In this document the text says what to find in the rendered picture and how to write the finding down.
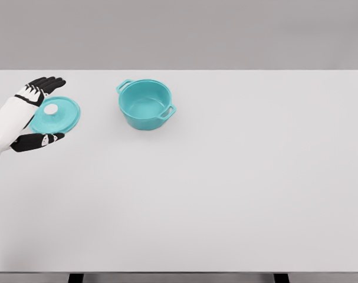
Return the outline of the teal pot lid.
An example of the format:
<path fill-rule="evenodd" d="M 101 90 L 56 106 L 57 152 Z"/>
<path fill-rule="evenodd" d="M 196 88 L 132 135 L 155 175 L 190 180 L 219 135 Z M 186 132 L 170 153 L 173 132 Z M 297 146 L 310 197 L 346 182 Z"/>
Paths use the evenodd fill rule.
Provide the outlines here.
<path fill-rule="evenodd" d="M 81 115 L 79 105 L 68 97 L 46 98 L 28 127 L 33 133 L 67 133 L 75 127 Z"/>

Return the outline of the teal pot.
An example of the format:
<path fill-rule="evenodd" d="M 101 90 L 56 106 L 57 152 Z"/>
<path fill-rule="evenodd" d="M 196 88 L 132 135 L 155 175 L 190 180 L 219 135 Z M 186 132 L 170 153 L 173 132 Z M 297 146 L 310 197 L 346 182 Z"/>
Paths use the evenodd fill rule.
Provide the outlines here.
<path fill-rule="evenodd" d="M 159 81 L 124 80 L 116 91 L 119 108 L 128 124 L 135 129 L 158 129 L 176 113 L 170 90 Z"/>

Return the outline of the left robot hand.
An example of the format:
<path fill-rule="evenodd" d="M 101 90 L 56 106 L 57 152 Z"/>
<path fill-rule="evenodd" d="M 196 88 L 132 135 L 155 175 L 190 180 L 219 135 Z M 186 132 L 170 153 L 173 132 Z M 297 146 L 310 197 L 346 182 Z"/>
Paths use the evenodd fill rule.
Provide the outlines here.
<path fill-rule="evenodd" d="M 66 81 L 60 77 L 41 77 L 23 86 L 0 109 L 0 152 L 40 149 L 65 137 L 64 133 L 22 134 L 44 100 Z"/>

